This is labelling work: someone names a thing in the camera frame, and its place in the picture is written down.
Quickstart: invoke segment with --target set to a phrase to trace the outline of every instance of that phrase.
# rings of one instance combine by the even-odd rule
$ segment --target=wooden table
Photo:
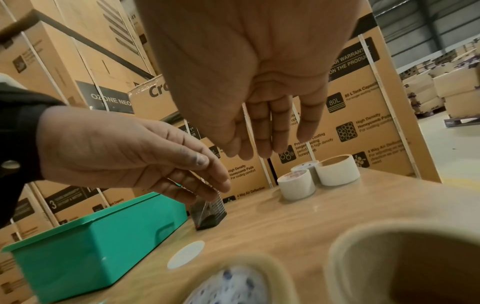
[[[225,207],[218,227],[196,232],[189,220],[111,288],[62,304],[178,304],[175,293],[217,258],[263,252],[290,272],[303,304],[328,303],[323,265],[332,242],[358,224],[388,218],[477,223],[480,195],[441,184],[363,169],[349,185],[320,188],[314,196],[285,202],[278,188]],[[177,269],[168,260],[185,245],[205,241],[203,252]]]

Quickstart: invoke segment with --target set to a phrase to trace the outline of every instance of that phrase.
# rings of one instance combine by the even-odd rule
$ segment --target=teal plastic box
[[[41,303],[112,285],[187,220],[157,193],[98,211],[5,247]]]

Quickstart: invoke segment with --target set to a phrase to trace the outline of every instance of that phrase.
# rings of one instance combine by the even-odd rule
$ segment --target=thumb
[[[200,171],[205,170],[210,163],[206,155],[153,133],[143,147],[142,159],[148,165],[167,165],[183,170]]]

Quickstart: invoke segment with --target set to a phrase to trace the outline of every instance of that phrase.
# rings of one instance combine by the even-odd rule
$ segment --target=white tape roll
[[[297,172],[297,171],[301,171],[301,170],[308,170],[308,171],[310,171],[311,178],[313,179],[314,184],[318,185],[318,184],[320,184],[320,178],[319,178],[319,175],[317,173],[317,170],[315,169],[315,166],[318,163],[319,163],[319,161],[317,161],[317,160],[309,161],[309,162],[306,162],[306,163],[303,163],[301,165],[293,167],[290,171],[291,172]]]
[[[351,155],[340,155],[321,161],[315,166],[324,186],[345,185],[360,177],[359,168]]]
[[[281,194],[286,200],[299,200],[315,192],[315,184],[308,170],[290,172],[278,179]]]

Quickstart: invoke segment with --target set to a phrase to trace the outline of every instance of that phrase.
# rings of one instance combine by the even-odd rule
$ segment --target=black sleeve
[[[43,179],[37,125],[47,108],[59,105],[48,95],[0,83],[0,227],[10,221],[24,184]]]

